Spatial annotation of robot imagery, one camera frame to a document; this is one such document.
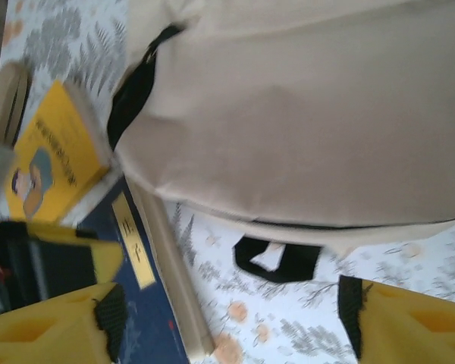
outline blue book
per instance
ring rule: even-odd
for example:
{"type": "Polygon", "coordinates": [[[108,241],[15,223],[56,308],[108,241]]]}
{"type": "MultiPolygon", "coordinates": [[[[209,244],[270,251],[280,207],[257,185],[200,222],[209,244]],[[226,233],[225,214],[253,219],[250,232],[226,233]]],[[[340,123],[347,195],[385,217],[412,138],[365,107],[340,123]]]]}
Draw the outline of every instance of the blue book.
{"type": "Polygon", "coordinates": [[[118,364],[185,364],[189,359],[201,359],[212,351],[212,340],[191,283],[186,281],[188,274],[180,253],[170,238],[164,206],[138,191],[121,178],[79,225],[96,231],[102,240],[121,241],[124,248],[124,263],[115,282],[124,288],[129,316],[118,364]],[[156,249],[152,233],[158,231],[163,234],[156,237],[161,240],[156,249]],[[190,313],[192,307],[196,317],[190,313]],[[186,332],[184,341],[179,326],[186,332]]]}

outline floral bedsheet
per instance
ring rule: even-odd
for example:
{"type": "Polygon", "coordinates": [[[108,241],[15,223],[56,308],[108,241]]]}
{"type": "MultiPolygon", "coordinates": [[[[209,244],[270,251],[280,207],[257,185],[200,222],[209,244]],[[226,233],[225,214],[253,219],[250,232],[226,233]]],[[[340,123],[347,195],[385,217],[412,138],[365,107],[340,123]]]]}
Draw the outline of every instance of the floral bedsheet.
{"type": "MultiPolygon", "coordinates": [[[[105,124],[111,94],[125,67],[126,19],[126,0],[9,0],[1,63],[23,59],[34,69],[25,125],[55,78],[83,85],[105,124]]],[[[65,223],[80,221],[119,173],[116,168],[102,180],[65,223]]],[[[234,264],[232,247],[241,237],[239,231],[183,206],[166,206],[218,344],[202,364],[356,363],[337,319],[340,274],[455,302],[455,227],[425,241],[359,248],[343,259],[324,250],[314,281],[273,284],[234,264]]],[[[7,214],[4,203],[1,213],[7,214]]],[[[283,246],[273,243],[269,249],[283,246]]],[[[133,322],[128,337],[135,338],[134,331],[133,322]]]]}

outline cartoon illustration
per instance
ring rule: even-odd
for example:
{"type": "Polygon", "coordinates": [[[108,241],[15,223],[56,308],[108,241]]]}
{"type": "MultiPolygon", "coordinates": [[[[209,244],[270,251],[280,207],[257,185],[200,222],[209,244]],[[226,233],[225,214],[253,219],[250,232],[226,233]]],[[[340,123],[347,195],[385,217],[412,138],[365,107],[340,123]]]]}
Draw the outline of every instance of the cartoon illustration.
{"type": "Polygon", "coordinates": [[[52,164],[49,153],[38,148],[29,164],[29,173],[20,168],[14,172],[11,189],[24,202],[26,218],[32,218],[44,200],[44,194],[53,184],[52,164]]]}

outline beige backpack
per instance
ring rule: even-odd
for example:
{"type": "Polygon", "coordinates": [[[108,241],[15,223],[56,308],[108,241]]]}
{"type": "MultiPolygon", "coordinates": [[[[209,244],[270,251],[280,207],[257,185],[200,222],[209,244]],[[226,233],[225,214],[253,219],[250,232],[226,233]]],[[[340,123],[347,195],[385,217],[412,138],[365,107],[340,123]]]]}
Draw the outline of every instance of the beige backpack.
{"type": "Polygon", "coordinates": [[[130,13],[134,67],[108,136],[142,188],[339,253],[455,224],[455,1],[135,0],[130,13]]]}

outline gold label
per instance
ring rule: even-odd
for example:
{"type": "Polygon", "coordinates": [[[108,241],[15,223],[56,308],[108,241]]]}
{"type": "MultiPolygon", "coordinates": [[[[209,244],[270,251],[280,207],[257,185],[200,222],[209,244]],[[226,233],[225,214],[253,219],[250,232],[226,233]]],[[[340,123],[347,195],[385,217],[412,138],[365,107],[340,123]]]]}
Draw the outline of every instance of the gold label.
{"type": "Polygon", "coordinates": [[[146,255],[145,247],[138,234],[137,226],[131,215],[127,198],[123,193],[113,202],[113,211],[118,221],[124,245],[127,247],[136,280],[142,290],[155,282],[155,276],[153,275],[149,257],[146,255]]]}

